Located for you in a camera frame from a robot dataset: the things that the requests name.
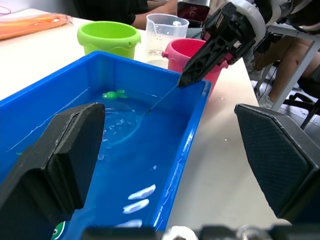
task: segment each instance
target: person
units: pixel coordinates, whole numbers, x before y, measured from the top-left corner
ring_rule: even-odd
[[[312,41],[292,36],[284,36],[277,43],[270,46],[265,54],[256,54],[254,68],[261,74],[263,68],[280,61],[271,91],[259,100],[259,106],[270,109],[277,100],[287,82],[293,76],[299,63],[303,60]],[[302,74],[302,78],[311,78],[316,69],[320,67],[320,52],[317,52],[308,67]]]
[[[148,14],[177,14],[177,0],[76,0],[83,6],[86,18],[112,21],[145,30]]]

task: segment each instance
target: black shirt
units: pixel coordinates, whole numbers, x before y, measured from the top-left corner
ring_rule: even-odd
[[[131,25],[137,14],[147,13],[147,0],[76,0],[80,17]]]

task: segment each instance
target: plastic measuring jug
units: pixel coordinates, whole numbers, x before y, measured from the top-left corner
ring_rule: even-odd
[[[164,58],[169,59],[168,69],[181,73],[189,59],[205,44],[205,41],[192,39],[192,38],[183,38],[176,39],[171,41],[166,47],[165,51],[162,53]],[[222,69],[227,69],[228,64],[226,61],[220,65],[215,66],[205,77],[204,79],[211,82],[211,89],[209,97],[214,90],[214,87],[219,78],[220,72]]]
[[[153,13],[146,16],[146,62],[166,69],[168,60],[162,57],[162,52],[172,40],[185,38],[188,26],[188,20],[174,15]]]
[[[104,51],[128,59],[134,59],[136,45],[141,42],[136,28],[113,21],[84,24],[78,29],[77,38],[85,54]]]

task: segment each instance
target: water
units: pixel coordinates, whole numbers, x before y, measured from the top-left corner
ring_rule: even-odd
[[[174,107],[157,106],[142,117],[159,99],[156,96],[149,95],[147,101],[133,97],[106,100],[101,96],[102,92],[94,96],[85,94],[67,105],[70,108],[103,103],[106,115],[85,206],[75,211],[59,239],[79,240],[88,226],[150,223],[159,209],[158,200],[163,196],[164,184],[188,124],[188,117]],[[161,102],[162,106],[172,104],[165,99]],[[51,118],[7,152],[8,162],[13,165],[19,157],[17,153],[39,138]]]

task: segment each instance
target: pink plastic bucket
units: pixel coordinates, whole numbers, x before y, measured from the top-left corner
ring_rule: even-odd
[[[171,41],[162,53],[162,57],[169,59],[168,69],[181,73],[188,60],[205,44],[205,41],[192,39],[192,38],[180,38]],[[228,68],[228,64],[224,61],[221,65],[215,66],[204,79],[211,82],[212,87],[209,97],[217,83],[220,72],[223,68]]]

